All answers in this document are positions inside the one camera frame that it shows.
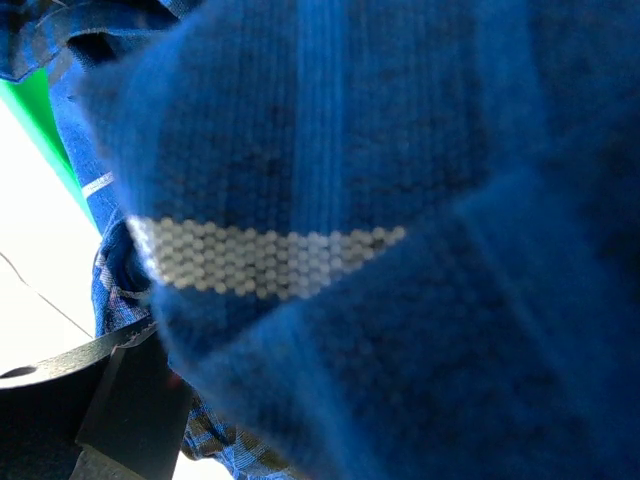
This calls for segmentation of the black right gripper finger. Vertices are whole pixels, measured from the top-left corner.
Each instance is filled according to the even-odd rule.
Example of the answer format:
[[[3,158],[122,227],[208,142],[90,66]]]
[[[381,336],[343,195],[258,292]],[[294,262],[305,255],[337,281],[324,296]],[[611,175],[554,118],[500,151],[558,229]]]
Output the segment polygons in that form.
[[[4,479],[170,479],[191,407],[152,322],[1,376]]]

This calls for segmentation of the blue plaid shirt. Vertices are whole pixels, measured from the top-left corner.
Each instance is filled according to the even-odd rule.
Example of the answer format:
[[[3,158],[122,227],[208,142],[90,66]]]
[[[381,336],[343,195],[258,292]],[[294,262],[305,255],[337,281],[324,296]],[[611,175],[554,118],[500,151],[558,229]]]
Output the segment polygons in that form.
[[[235,479],[639,475],[635,1],[5,1]]]

